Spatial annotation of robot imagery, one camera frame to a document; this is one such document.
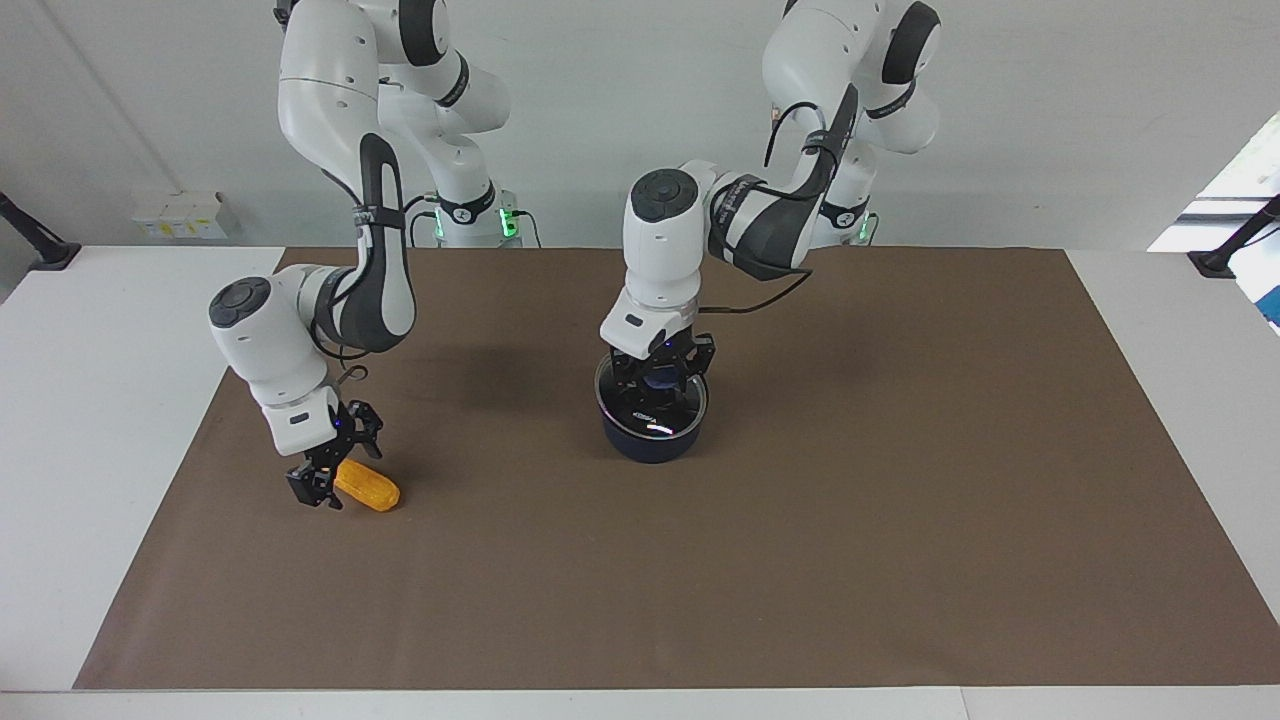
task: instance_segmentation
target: white table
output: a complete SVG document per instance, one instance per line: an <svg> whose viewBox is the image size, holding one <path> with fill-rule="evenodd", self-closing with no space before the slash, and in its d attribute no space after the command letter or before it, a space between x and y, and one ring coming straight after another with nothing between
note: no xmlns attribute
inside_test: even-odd
<svg viewBox="0 0 1280 720"><path fill-rule="evenodd" d="M204 307L280 254L87 247L0 305L0 717L1280 717L1280 687L69 692L223 375ZM1180 255L1069 255L1280 616L1280 338Z"/></svg>

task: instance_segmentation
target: green status light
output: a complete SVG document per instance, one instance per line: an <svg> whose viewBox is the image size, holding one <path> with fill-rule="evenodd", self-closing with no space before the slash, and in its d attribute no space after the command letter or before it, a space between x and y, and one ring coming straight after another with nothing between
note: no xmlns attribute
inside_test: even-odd
<svg viewBox="0 0 1280 720"><path fill-rule="evenodd" d="M511 210L499 208L498 217L502 218L502 234L507 237L520 234L520 220L516 219L516 215Z"/></svg>

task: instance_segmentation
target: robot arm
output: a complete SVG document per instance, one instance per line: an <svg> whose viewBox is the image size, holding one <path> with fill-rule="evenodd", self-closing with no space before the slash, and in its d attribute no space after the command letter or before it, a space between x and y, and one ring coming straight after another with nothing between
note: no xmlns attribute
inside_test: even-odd
<svg viewBox="0 0 1280 720"><path fill-rule="evenodd" d="M424 143L448 142L500 127L509 100L500 81L470 69L449 47L440 0L285 0L276 17L287 22L280 128L353 202L358 263L293 265L270 278L243 278L214 297L209 316L214 340L261 406L276 450L306 456L287 475L298 501L340 507L333 493L337 468L356 445L380 457L381 420L367 404L342 402L325 356L388 351L416 318L399 164L380 111L403 120L398 129L421 131ZM381 78L387 65L399 78L396 85ZM407 113L380 109L388 94L394 96L388 105L412 106L413 117L428 119L410 126ZM475 187L484 173L477 149L454 165L429 165L442 205L445 187Z"/></svg>
<svg viewBox="0 0 1280 720"><path fill-rule="evenodd" d="M937 108L916 76L938 26L924 3L790 0L763 61L769 96L787 108L778 122L790 115L806 133L788 186L701 160L635 183L622 229L626 287L600 325L611 356L596 378L607 434L625 455L660 461L687 447L635 427L635 413L705 413L705 397L687 391L694 375L704 387L714 354L710 336L691 329L704 242L760 281L806 274L797 268L815 242L855 232L876 174L872 146L911 154L932 141Z"/></svg>

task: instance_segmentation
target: yellow foam block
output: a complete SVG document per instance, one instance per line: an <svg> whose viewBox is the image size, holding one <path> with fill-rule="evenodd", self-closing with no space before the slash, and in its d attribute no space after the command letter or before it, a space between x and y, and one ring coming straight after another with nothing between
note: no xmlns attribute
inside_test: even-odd
<svg viewBox="0 0 1280 720"><path fill-rule="evenodd" d="M333 484L357 502L379 512L387 512L399 502L399 488L396 483L355 460L343 460L342 465L338 465L338 477Z"/></svg>

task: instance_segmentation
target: brown table mat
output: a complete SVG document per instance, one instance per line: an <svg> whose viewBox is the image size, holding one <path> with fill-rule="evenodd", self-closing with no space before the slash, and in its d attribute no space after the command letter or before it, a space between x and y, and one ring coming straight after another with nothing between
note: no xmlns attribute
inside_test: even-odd
<svg viewBox="0 0 1280 720"><path fill-rule="evenodd" d="M1064 254L812 265L699 322L703 437L641 466L591 393L621 254L413 252L417 327L344 391L402 506L298 505L228 374L76 687L1280 683L1280 628ZM708 304L777 290L704 273Z"/></svg>

